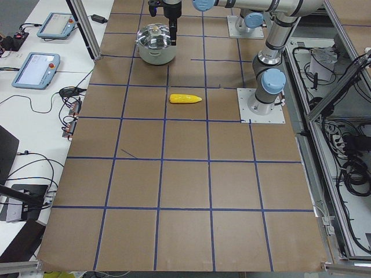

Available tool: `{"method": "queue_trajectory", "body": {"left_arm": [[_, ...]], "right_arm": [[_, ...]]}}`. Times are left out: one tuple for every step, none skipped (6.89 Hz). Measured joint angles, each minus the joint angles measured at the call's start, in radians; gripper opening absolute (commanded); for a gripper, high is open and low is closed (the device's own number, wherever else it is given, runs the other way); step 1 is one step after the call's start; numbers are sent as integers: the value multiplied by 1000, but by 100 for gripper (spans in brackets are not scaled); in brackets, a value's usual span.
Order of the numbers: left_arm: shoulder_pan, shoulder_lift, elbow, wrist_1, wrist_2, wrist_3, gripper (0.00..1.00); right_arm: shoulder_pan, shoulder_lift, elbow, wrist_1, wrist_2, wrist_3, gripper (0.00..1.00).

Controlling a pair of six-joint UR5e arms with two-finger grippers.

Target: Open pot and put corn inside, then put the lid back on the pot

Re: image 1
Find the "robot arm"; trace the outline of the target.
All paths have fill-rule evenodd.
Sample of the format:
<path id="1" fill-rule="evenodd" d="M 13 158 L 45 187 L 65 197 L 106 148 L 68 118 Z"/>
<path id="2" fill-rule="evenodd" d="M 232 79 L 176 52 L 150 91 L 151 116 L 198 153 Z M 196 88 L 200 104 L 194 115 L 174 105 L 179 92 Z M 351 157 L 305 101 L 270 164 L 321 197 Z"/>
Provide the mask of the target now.
<path id="1" fill-rule="evenodd" d="M 193 1 L 198 11 L 208 11 L 215 6 L 275 12 L 265 47 L 253 60 L 257 89 L 248 99 L 248 108 L 257 115 L 268 115 L 282 93 L 286 76 L 278 69 L 281 54 L 300 17 L 307 16 L 321 7 L 323 1 Z"/>
<path id="2" fill-rule="evenodd" d="M 193 7 L 200 11 L 205 12 L 216 6 L 218 1 L 192 1 Z M 164 16 L 169 21 L 170 41 L 172 46 L 176 46 L 177 41 L 177 20 L 182 15 L 182 3 L 181 1 L 156 1 L 160 7 L 163 8 Z M 263 24 L 264 17 L 262 12 L 252 12 L 248 15 L 243 15 L 240 12 L 241 22 L 237 24 L 237 27 L 246 27 L 254 29 L 260 27 Z"/>

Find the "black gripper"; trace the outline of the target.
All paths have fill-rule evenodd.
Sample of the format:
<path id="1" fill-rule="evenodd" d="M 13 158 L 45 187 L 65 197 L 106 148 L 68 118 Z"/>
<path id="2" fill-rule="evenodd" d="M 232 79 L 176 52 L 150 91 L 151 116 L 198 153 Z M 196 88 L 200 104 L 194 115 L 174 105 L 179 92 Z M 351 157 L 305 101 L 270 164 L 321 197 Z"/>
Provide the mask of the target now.
<path id="1" fill-rule="evenodd" d="M 181 0 L 162 0 L 163 13 L 170 19 L 170 41 L 172 46 L 176 46 L 177 41 L 177 20 L 181 17 Z"/>

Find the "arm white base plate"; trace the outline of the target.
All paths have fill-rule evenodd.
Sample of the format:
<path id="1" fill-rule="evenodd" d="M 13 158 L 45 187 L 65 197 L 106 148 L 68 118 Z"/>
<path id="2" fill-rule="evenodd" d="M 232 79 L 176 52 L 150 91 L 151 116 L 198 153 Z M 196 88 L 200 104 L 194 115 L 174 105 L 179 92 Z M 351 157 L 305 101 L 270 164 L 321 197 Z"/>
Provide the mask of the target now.
<path id="1" fill-rule="evenodd" d="M 263 28 L 249 28 L 240 16 L 227 16 L 228 33 L 230 38 L 263 39 Z"/>
<path id="2" fill-rule="evenodd" d="M 255 88 L 237 88 L 239 114 L 242 123 L 285 124 L 281 94 L 271 104 L 259 102 Z"/>

